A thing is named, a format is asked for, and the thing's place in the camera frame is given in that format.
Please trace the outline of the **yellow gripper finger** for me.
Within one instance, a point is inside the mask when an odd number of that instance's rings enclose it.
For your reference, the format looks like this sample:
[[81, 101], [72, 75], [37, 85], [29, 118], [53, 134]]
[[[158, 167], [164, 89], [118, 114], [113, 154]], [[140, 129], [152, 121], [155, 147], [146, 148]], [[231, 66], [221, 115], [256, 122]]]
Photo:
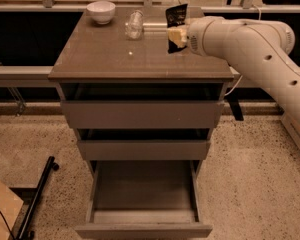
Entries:
[[178, 48], [184, 48], [187, 44], [187, 27], [175, 26], [167, 29], [168, 39]]

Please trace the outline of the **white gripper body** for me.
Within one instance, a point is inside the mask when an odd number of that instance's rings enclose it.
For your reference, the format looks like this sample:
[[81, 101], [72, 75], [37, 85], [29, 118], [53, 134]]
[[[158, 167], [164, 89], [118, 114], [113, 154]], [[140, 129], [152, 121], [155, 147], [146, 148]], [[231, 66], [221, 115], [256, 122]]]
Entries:
[[209, 23], [209, 19], [203, 17], [195, 20], [188, 27], [188, 46], [194, 54], [207, 56], [207, 52], [204, 49], [204, 35]]

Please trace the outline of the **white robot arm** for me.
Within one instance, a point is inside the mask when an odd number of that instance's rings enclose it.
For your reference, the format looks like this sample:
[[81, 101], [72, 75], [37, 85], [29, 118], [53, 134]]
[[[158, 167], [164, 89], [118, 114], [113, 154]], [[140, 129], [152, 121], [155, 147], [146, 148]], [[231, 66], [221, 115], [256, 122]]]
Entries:
[[224, 59], [267, 92], [300, 125], [300, 67], [290, 59], [295, 35], [279, 21], [205, 16], [167, 29], [168, 40]]

